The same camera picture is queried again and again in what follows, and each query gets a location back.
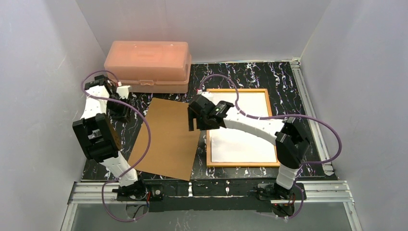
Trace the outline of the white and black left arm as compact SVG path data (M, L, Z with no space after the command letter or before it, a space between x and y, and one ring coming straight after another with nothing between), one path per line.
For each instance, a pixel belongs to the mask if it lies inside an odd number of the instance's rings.
M119 134L112 120L129 122L131 109L127 106L130 87L99 75L85 83L85 109L79 120L72 124L73 131L88 160L106 167L119 183L114 192L119 196L141 200L147 190L139 174L131 169L124 158Z

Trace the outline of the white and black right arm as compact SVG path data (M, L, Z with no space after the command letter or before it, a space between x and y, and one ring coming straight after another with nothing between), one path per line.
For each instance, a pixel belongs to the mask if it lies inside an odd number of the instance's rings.
M188 105L189 130L206 130L212 154L225 154L234 160L251 157L260 160L269 155L279 163L275 183L257 186L258 197L264 200L289 200L301 161L310 141L301 123L288 119L250 118L234 103L220 100L209 92L197 94Z

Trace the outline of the brown frame backing board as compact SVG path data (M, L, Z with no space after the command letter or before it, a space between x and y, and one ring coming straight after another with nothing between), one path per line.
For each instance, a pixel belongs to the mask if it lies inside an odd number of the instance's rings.
M200 131L189 131L187 108L187 103L153 98L145 117L151 135L142 125L129 165L135 164L150 144L146 156L135 167L138 171L190 180Z

